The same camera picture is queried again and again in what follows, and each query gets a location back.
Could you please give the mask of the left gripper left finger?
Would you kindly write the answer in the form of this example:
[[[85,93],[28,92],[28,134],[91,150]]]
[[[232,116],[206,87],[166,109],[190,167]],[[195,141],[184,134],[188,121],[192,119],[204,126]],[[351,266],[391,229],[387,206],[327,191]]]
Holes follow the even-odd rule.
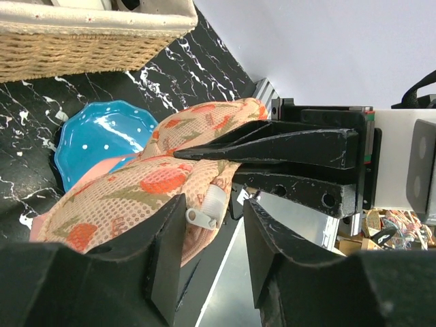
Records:
[[[60,243],[1,246],[2,326],[172,326],[184,195],[86,254]]]

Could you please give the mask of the floral mesh laundry bag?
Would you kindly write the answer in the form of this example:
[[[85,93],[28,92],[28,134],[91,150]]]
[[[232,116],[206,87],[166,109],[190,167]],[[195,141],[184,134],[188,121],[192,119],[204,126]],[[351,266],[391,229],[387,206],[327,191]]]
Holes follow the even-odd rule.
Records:
[[[92,167],[47,213],[33,220],[30,240],[63,243],[86,253],[154,215],[173,196],[204,212],[204,201],[230,201],[238,164],[225,159],[177,159],[200,146],[268,116],[258,99],[197,104],[164,119],[144,150],[127,163],[111,158]]]

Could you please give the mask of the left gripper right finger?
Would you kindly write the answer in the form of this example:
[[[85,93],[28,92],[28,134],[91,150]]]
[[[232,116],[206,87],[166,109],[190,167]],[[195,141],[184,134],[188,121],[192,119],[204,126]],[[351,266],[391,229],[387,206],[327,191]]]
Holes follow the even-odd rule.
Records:
[[[263,326],[434,326],[434,251],[337,255],[243,206],[253,303]]]

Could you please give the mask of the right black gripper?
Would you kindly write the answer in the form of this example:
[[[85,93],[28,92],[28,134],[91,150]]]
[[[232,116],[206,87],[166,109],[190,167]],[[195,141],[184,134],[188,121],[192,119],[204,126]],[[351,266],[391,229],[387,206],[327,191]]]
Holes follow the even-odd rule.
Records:
[[[334,218],[345,217],[346,231],[357,235],[364,211],[375,204],[382,141],[382,131],[375,126],[375,109],[372,106],[297,106],[292,98],[278,97],[271,101],[270,117],[277,121],[245,123],[206,144],[177,150],[174,156],[251,164],[287,162],[345,170],[356,165],[359,154],[361,163],[352,175],[356,188],[276,172],[239,170],[233,177],[240,185]]]

